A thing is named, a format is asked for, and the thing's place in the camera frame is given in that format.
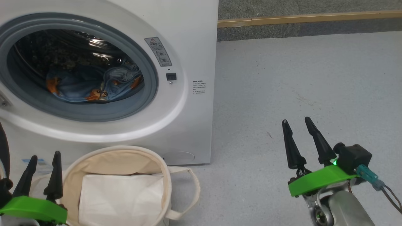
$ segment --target white cloth inside basket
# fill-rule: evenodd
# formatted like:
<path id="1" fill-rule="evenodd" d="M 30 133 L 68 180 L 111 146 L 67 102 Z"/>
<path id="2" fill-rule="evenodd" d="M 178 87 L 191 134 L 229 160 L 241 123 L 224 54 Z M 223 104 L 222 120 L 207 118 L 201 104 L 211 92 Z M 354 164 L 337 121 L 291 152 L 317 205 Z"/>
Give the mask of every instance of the white cloth inside basket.
<path id="1" fill-rule="evenodd" d="M 163 177 L 83 177 L 78 221 L 85 226 L 149 226 L 162 211 Z"/>

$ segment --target laundry basket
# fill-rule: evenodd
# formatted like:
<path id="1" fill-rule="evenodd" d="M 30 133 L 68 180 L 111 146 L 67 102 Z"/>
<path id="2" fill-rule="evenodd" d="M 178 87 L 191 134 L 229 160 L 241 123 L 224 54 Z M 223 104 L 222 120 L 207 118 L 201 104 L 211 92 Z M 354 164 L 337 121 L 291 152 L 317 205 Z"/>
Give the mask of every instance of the laundry basket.
<path id="1" fill-rule="evenodd" d="M 194 180 L 195 195 L 185 211 L 177 212 L 171 209 L 172 180 L 170 174 L 185 171 L 190 173 Z M 199 199 L 199 181 L 190 168 L 167 166 L 158 154 L 146 148 L 137 146 L 103 148 L 79 158 L 63 173 L 64 195 L 57 202 L 68 209 L 67 224 L 80 226 L 78 221 L 79 202 L 82 180 L 85 175 L 132 175 L 136 173 L 163 176 L 162 210 L 155 223 L 149 226 L 167 226 L 169 219 L 179 220 Z"/>

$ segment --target washing machine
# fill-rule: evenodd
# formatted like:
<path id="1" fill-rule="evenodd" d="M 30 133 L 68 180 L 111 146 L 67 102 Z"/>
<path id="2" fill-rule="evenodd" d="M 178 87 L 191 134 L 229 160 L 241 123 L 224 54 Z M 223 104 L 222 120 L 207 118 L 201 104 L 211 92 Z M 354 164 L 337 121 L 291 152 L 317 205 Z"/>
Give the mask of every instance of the washing machine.
<path id="1" fill-rule="evenodd" d="M 34 154 L 47 173 L 56 150 L 67 168 L 112 145 L 151 149 L 169 165 L 209 163 L 217 10 L 218 0 L 2 1 L 0 122 L 11 177 Z M 71 102 L 49 90 L 54 68 L 108 70 L 126 59 L 142 78 L 117 99 Z"/>

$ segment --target black cable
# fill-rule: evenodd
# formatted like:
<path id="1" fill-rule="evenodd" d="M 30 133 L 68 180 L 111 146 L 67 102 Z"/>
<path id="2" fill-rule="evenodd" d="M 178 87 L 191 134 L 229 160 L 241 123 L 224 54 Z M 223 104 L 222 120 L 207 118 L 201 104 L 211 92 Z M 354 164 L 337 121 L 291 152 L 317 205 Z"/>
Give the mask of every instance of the black cable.
<path id="1" fill-rule="evenodd" d="M 381 191 L 382 191 L 382 193 L 384 193 L 384 195 L 387 197 L 387 199 L 390 201 L 390 203 L 395 207 L 395 209 L 398 210 L 398 212 L 399 212 L 400 214 L 402 214 L 402 209 L 399 208 L 399 207 L 395 204 L 395 202 L 391 199 L 390 195 L 385 191 L 385 189 L 384 189 L 384 188 L 381 188 Z"/>
<path id="2" fill-rule="evenodd" d="M 395 198 L 395 200 L 398 202 L 399 208 L 402 209 L 401 202 L 400 202 L 399 199 L 396 197 L 396 195 L 394 194 L 394 192 L 390 189 L 390 187 L 388 187 L 387 185 L 384 185 L 384 188 L 388 189 L 388 190 L 391 192 L 392 196 L 393 196 L 393 197 Z"/>

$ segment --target blue fabric with orange print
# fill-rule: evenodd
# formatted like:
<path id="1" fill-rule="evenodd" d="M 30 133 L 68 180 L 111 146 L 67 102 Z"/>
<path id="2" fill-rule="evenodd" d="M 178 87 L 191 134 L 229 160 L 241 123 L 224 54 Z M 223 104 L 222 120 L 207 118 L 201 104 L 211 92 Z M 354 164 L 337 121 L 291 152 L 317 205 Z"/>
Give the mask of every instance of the blue fabric with orange print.
<path id="1" fill-rule="evenodd" d="M 137 87 L 143 80 L 135 63 L 124 60 L 108 70 L 97 66 L 77 66 L 72 72 L 49 70 L 47 89 L 68 102 L 113 101 Z"/>

